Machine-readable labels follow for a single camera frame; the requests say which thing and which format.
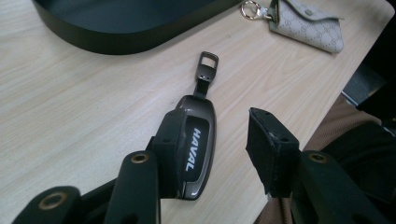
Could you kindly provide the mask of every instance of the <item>metal key loop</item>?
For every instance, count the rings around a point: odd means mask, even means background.
[[[255,13],[254,16],[250,16],[250,15],[248,15],[248,14],[246,13],[245,9],[246,9],[246,6],[247,6],[247,5],[253,5],[254,10],[252,10],[252,11],[254,11],[254,13]],[[244,2],[244,3],[241,5],[241,13],[242,13],[242,15],[243,15],[246,19],[251,20],[251,21],[255,21],[255,20],[258,20],[258,19],[271,20],[272,17],[268,15],[268,12],[267,12],[267,11],[268,11],[268,8],[262,7],[262,6],[260,6],[258,3],[254,2],[254,1],[251,1],[251,0],[246,1],[246,2]]]

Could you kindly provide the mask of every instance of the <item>haval logo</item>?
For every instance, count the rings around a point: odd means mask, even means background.
[[[190,155],[189,155],[189,160],[186,165],[186,171],[189,171],[189,168],[191,168],[192,170],[194,169],[195,158],[197,157],[197,150],[198,150],[198,144],[199,144],[198,140],[200,138],[200,134],[201,134],[201,131],[194,128],[194,135],[192,136]]]

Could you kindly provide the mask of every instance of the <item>keychain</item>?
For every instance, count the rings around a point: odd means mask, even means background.
[[[248,7],[254,15],[247,13]],[[330,53],[344,47],[341,18],[297,0],[273,0],[269,8],[249,0],[241,5],[241,13],[248,20],[267,20],[271,31]]]

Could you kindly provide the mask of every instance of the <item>wooden table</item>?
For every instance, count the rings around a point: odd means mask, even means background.
[[[84,194],[116,177],[193,92],[204,50],[220,58],[207,95],[218,120],[212,173],[198,201],[162,200],[163,223],[252,223],[267,201],[245,151],[249,108],[274,113],[304,147],[394,14],[384,0],[304,2],[345,18],[341,53],[271,33],[233,7],[156,49],[100,55],[52,33],[31,1],[2,1],[0,223],[45,189]]]

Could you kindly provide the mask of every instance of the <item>grommet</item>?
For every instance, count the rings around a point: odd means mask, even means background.
[[[38,208],[41,210],[50,210],[56,208],[67,199],[67,194],[61,191],[51,193],[38,204]]]
[[[315,161],[318,163],[326,163],[327,162],[327,158],[323,155],[320,155],[319,153],[310,153],[309,154],[309,160],[311,161]]]
[[[133,163],[143,163],[148,160],[149,160],[149,155],[144,154],[144,153],[136,154],[136,155],[132,156],[132,158],[131,158],[131,162],[133,162]]]
[[[306,9],[305,10],[305,14],[308,15],[308,16],[314,15],[314,13],[310,9]]]

